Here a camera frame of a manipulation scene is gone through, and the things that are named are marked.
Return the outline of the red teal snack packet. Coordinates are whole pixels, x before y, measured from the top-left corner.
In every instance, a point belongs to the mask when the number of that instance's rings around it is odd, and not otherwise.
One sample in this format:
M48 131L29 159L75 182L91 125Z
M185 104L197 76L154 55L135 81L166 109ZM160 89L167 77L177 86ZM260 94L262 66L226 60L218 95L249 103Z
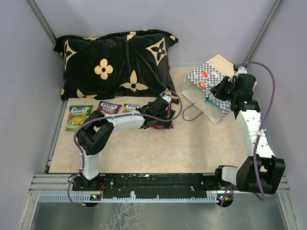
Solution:
M144 114L143 106L141 107L140 110ZM174 128L172 122L162 122L162 121L157 121L155 119L150 119L148 117L144 117L145 121L144 124L142 125L143 129L147 128L153 128L153 129L170 129Z

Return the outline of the yellow green snack packet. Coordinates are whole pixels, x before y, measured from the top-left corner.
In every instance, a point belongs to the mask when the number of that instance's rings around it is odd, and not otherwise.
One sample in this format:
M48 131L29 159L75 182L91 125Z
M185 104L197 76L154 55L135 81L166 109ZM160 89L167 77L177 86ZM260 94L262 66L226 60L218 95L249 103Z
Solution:
M125 103L123 105L122 113L133 112L133 111L135 111L138 108L141 108L141 106L140 105L136 105L136 104Z

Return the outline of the blue checkered paper bag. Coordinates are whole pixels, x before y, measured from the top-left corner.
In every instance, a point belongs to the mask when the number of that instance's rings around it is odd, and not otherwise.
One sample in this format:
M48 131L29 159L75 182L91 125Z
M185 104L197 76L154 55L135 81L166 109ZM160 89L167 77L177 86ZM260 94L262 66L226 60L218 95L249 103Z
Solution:
M224 77L233 78L234 70L230 69L231 66L221 55L216 55L186 75L182 94L200 110L201 115L207 116L214 124L218 124L233 112L237 121L259 127L260 107L257 101L256 105L235 105L230 101L215 98L210 92L210 89L220 83ZM220 107L205 103L206 97Z

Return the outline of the purple snack packet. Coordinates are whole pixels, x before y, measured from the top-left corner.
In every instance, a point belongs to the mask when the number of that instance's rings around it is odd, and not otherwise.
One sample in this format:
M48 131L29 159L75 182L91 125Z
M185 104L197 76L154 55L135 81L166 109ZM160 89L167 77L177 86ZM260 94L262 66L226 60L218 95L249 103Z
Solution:
M106 101L100 101L97 106L98 111L102 112L103 114L110 114L110 115L117 114L120 108L121 108L120 104L110 103Z

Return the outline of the green Fox's candy bag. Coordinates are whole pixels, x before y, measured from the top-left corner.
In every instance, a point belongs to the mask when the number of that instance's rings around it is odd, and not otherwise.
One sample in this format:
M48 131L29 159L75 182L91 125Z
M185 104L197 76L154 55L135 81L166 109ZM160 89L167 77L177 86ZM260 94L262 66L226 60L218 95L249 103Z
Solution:
M76 131L89 117L92 105L71 105L66 124L67 131Z

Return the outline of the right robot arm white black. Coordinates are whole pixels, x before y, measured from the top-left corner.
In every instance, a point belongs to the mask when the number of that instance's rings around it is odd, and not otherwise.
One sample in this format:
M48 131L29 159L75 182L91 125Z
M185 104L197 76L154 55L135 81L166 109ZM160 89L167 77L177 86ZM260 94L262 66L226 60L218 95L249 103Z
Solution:
M241 73L224 77L210 91L213 96L231 103L231 111L242 129L247 158L240 167L220 165L214 178L217 188L233 184L241 192L273 195L276 193L285 162L275 156L261 125L260 106L253 99L254 76Z

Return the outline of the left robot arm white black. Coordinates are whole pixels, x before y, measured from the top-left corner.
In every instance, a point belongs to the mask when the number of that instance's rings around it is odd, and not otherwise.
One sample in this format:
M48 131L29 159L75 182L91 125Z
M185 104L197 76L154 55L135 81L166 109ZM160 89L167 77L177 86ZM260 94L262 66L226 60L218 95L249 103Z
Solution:
M167 126L174 119L174 113L168 114L172 99L168 95L129 113L106 116L100 111L93 112L77 129L73 140L82 156L79 175L83 187L96 189L100 184L98 158L112 133L127 129L147 129L153 124L165 122Z

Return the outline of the black pillow with beige flowers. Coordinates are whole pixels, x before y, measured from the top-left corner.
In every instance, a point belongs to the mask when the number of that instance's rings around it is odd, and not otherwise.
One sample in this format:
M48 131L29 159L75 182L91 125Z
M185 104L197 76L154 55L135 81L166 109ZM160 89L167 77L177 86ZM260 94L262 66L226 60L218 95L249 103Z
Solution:
M64 61L61 99L158 97L166 92L178 103L168 61L169 48L177 42L173 34L157 29L60 36L54 51Z

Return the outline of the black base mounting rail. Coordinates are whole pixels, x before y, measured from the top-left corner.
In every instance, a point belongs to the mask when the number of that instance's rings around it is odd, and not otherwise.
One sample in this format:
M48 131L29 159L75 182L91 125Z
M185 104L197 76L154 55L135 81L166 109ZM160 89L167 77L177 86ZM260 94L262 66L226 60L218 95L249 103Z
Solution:
M103 198L206 198L208 191L230 185L216 173L106 173L92 180L83 175L72 183L73 191L97 191Z

